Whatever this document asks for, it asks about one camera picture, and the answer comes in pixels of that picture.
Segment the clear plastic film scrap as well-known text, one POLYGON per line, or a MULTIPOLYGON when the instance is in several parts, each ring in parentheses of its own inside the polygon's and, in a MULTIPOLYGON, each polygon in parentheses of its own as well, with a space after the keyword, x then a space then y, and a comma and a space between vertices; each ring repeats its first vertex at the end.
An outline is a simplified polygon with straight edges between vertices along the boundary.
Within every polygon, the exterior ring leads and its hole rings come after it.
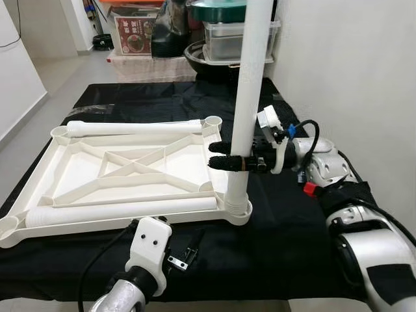
POLYGON ((94 104, 89 106, 76 106, 72 108, 68 117, 75 117, 78 115, 112 115, 115 109, 114 104, 94 104))

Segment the orange box lid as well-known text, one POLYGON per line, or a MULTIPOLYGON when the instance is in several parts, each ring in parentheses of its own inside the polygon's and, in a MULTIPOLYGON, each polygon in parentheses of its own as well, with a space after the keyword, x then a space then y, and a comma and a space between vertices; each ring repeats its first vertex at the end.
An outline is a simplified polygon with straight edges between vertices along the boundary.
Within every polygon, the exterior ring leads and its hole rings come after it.
POLYGON ((145 6, 145 7, 154 7, 158 8, 163 4, 164 0, 96 0, 101 5, 110 8, 112 7, 136 7, 136 6, 145 6))

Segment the box with red print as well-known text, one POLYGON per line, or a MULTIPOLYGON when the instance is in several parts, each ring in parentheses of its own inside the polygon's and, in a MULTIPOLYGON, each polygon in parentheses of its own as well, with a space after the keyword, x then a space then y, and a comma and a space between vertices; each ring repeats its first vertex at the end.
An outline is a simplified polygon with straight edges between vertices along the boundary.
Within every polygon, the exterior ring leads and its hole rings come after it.
POLYGON ((159 6, 129 4, 108 9, 108 24, 119 55, 151 56, 151 36, 159 6))

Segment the black wok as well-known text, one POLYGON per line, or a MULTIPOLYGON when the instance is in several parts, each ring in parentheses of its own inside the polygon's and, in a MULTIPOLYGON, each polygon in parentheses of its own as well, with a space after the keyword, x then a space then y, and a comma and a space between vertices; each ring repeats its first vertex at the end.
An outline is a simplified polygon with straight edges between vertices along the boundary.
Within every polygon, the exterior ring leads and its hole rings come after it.
POLYGON ((197 80, 223 81, 237 84, 240 77, 239 60, 208 60, 204 53, 205 40, 193 42, 183 54, 191 68, 197 73, 197 80))

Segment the black plastic bag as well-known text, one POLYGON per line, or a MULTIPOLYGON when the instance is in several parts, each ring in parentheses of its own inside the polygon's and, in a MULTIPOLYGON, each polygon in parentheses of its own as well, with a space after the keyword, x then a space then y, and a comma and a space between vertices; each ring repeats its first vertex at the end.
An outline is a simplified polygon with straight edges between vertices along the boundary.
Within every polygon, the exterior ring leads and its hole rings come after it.
POLYGON ((164 0, 153 24, 151 56, 154 59, 182 57, 190 42, 189 0, 164 0))

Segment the black tablecloth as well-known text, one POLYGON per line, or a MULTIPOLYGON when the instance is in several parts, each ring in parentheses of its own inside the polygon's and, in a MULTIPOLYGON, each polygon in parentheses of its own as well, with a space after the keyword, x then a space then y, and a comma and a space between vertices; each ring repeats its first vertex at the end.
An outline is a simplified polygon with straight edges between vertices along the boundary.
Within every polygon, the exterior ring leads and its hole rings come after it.
MULTIPOLYGON (((228 83, 99 83, 70 98, 59 125, 84 122, 169 122, 219 116, 231 136, 237 89, 228 83), (110 115, 68 117, 72 108, 114 104, 110 115)), ((359 299, 339 273, 325 216, 303 193, 295 175, 254 174, 248 179, 253 214, 243 226, 219 221, 173 226, 170 244, 189 244, 204 229, 193 267, 173 270, 161 302, 203 300, 359 299)), ((0 248, 0 300, 74 302, 87 263, 117 231, 26 239, 0 248)))

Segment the white plastic children table top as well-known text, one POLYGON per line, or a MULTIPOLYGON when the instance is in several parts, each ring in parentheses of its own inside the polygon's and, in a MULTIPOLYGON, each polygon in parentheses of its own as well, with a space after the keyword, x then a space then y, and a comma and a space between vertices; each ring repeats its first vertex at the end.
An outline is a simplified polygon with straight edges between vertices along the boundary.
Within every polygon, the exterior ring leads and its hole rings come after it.
POLYGON ((226 208, 225 170, 208 167, 208 145, 221 140, 221 118, 200 120, 201 133, 104 135, 70 137, 66 125, 51 130, 51 140, 9 212, 0 218, 0 248, 11 248, 35 237, 112 231, 136 218, 84 221, 27 227, 27 213, 36 207, 65 208, 151 200, 214 197, 207 211, 161 214, 170 223, 225 220, 247 223, 244 214, 226 208))

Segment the patterned beige cloth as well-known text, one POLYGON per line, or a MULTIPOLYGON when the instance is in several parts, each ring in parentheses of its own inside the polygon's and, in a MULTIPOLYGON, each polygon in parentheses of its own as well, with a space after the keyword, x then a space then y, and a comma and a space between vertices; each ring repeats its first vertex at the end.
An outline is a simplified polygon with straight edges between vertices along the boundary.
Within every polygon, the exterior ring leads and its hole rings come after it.
POLYGON ((152 58, 149 55, 111 53, 107 62, 113 67, 119 83, 168 83, 195 81, 197 73, 184 57, 152 58))

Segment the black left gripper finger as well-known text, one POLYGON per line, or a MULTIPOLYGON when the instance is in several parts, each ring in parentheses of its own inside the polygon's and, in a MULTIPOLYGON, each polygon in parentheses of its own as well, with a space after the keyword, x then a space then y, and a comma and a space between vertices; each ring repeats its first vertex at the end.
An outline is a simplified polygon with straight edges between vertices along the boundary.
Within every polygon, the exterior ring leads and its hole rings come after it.
POLYGON ((187 247, 185 247, 185 253, 182 258, 183 262, 194 261, 194 259, 198 255, 200 241, 202 241, 203 237, 204 229, 199 229, 199 231, 195 232, 195 235, 191 237, 189 244, 187 244, 187 247))

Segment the black round floor object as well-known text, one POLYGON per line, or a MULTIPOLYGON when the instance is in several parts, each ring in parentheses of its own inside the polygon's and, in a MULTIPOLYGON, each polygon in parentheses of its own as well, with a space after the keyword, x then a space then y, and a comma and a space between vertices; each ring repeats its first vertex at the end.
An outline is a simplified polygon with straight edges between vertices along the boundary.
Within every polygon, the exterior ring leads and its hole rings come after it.
POLYGON ((93 36, 92 48, 95 51, 110 51, 115 48, 111 34, 98 34, 93 36))

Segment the green pot lid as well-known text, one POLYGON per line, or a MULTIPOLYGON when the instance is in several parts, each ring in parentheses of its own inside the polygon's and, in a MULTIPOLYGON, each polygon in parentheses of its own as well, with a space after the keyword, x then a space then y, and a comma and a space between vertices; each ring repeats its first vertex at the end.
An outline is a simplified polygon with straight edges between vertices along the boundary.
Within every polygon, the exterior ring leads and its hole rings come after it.
POLYGON ((191 17, 205 23, 242 23, 248 0, 191 0, 191 17))

